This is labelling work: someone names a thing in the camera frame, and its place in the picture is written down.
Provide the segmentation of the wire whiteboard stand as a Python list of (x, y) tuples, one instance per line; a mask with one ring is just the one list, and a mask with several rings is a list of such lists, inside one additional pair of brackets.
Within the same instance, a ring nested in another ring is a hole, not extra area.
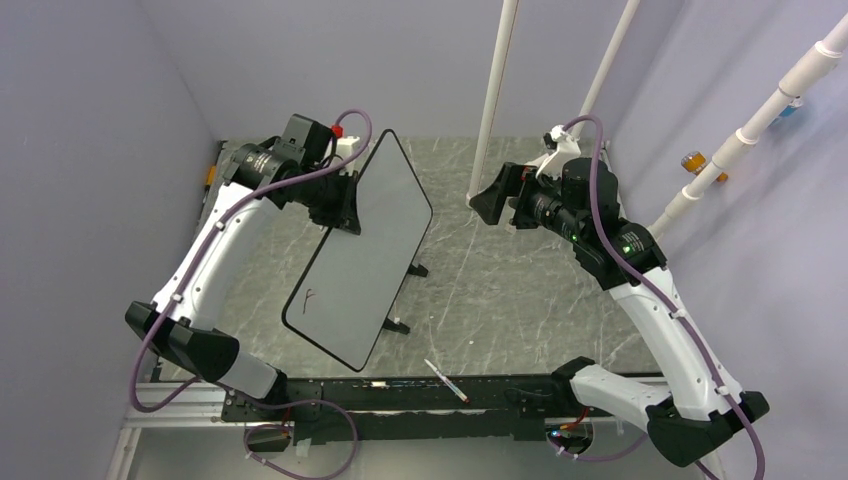
[(428, 275), (429, 269), (420, 262), (411, 263), (408, 266), (404, 279), (400, 284), (399, 292), (381, 326), (383, 331), (394, 332), (400, 335), (410, 334), (410, 326), (403, 321), (403, 310), (411, 297), (411, 278), (426, 278)]

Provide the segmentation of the white framed whiteboard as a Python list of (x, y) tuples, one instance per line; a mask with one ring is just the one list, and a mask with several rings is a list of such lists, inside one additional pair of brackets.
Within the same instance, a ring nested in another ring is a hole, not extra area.
[(281, 319), (352, 371), (362, 371), (433, 219), (433, 207), (392, 129), (384, 130), (357, 182), (359, 234), (328, 230)]

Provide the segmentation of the white marker pen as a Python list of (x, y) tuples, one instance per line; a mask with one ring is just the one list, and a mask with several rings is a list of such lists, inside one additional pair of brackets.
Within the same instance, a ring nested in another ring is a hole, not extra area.
[(470, 398), (447, 376), (445, 375), (433, 362), (429, 359), (425, 359), (424, 363), (427, 367), (436, 375), (436, 377), (447, 387), (449, 388), (453, 394), (464, 404), (470, 403)]

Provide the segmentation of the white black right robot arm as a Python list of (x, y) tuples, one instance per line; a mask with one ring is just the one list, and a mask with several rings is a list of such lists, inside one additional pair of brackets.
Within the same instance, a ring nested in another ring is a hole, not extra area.
[(658, 243), (621, 214), (618, 181), (604, 163), (577, 158), (553, 179), (508, 162), (470, 205), (486, 224), (511, 207), (515, 228), (543, 228), (567, 240), (578, 264), (636, 326), (666, 382), (653, 387), (578, 357), (552, 375), (557, 411), (609, 413), (642, 430), (679, 467), (699, 464), (769, 412), (764, 395), (743, 389), (707, 346)]

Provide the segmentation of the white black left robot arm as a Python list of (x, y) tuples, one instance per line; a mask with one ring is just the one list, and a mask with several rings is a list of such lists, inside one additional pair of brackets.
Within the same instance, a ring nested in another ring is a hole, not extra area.
[(290, 401), (287, 376), (217, 329), (224, 296), (257, 235), (288, 204), (306, 207), (316, 225), (360, 234), (351, 165), (372, 134), (362, 110), (346, 110), (330, 126), (294, 114), (282, 134), (235, 150), (185, 258), (152, 300), (125, 313), (141, 340), (138, 355), (153, 353), (195, 381), (248, 397), (261, 419), (279, 417)]

